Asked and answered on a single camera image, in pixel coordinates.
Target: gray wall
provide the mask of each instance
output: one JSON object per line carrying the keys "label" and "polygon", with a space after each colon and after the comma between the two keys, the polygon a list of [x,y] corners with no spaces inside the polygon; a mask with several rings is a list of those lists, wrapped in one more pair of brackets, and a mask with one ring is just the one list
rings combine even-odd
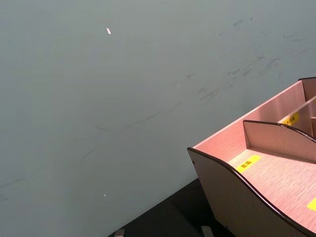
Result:
{"label": "gray wall", "polygon": [[104,237],[195,179],[187,146],[316,76],[315,9],[0,1],[0,236]]}

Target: yellow sticker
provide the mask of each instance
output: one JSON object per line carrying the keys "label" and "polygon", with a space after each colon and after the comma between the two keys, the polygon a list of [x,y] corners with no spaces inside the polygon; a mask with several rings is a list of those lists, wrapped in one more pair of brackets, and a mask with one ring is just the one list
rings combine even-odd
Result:
{"label": "yellow sticker", "polygon": [[307,205],[310,210],[316,211],[316,198]]}
{"label": "yellow sticker", "polygon": [[252,166],[255,162],[257,162],[261,157],[260,156],[257,156],[257,155],[254,155],[254,156],[251,156],[248,160],[246,160],[244,163],[242,163],[240,166],[238,166],[236,168],[236,170],[239,172],[239,173],[242,173],[244,172],[246,169],[248,169],[250,166]]}
{"label": "yellow sticker", "polygon": [[300,120],[300,115],[298,114],[298,112],[296,112],[295,114],[291,115],[290,117],[288,117],[286,120],[284,120],[282,123],[292,126],[293,124],[295,124],[298,120]]}

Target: black surface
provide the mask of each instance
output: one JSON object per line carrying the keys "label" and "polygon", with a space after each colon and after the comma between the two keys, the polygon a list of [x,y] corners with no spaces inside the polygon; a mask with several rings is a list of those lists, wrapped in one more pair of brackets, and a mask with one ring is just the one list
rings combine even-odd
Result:
{"label": "black surface", "polygon": [[215,220],[196,179],[121,229],[124,237],[202,237],[201,226],[215,237],[233,237]]}

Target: dark edge trim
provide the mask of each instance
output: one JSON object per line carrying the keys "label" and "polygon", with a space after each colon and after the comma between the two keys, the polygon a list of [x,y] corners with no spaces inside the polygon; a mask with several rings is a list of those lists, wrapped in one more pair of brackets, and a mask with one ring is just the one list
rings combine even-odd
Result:
{"label": "dark edge trim", "polygon": [[255,120],[244,120],[242,121],[242,123],[244,124],[245,122],[254,122],[254,123],[262,123],[262,124],[270,124],[270,125],[276,125],[276,126],[281,126],[281,127],[286,127],[290,130],[293,130],[294,132],[298,132],[299,134],[301,134],[302,136],[310,139],[311,141],[316,143],[316,140],[314,137],[311,137],[310,135],[308,135],[307,133],[303,132],[302,130],[299,130],[298,128],[283,124],[283,123],[279,123],[279,122],[265,122],[265,121],[255,121]]}
{"label": "dark edge trim", "polygon": [[316,79],[316,77],[311,77],[311,78],[299,78],[298,81],[300,81],[300,80],[305,80],[305,79]]}
{"label": "dark edge trim", "polygon": [[213,156],[211,156],[211,155],[209,155],[207,153],[204,153],[204,152],[199,151],[199,150],[197,150],[195,148],[192,148],[192,147],[188,147],[187,150],[191,151],[191,152],[194,152],[194,153],[197,153],[197,154],[199,154],[201,156],[204,156],[204,157],[206,157],[206,158],[208,158],[208,159],[220,164],[224,168],[226,168],[229,172],[231,172],[234,176],[236,176],[258,198],[258,200],[261,201],[275,215],[280,217],[283,221],[285,221],[290,226],[292,226],[293,228],[295,228],[299,232],[303,233],[304,235],[306,235],[308,237],[316,237],[316,234],[314,232],[312,232],[309,229],[305,228],[304,226],[300,225],[299,223],[297,223],[296,221],[294,221],[293,219],[291,219],[290,217],[285,215],[276,206],[274,206],[244,176],[242,176],[237,170],[235,170],[235,168],[230,166],[228,163],[222,161],[221,159],[213,157]]}

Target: wooden organizer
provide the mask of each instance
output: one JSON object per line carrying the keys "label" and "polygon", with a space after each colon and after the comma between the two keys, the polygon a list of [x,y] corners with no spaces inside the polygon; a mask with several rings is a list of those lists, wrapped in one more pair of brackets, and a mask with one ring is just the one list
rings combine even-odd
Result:
{"label": "wooden organizer", "polygon": [[188,148],[236,237],[316,237],[316,78],[300,79]]}

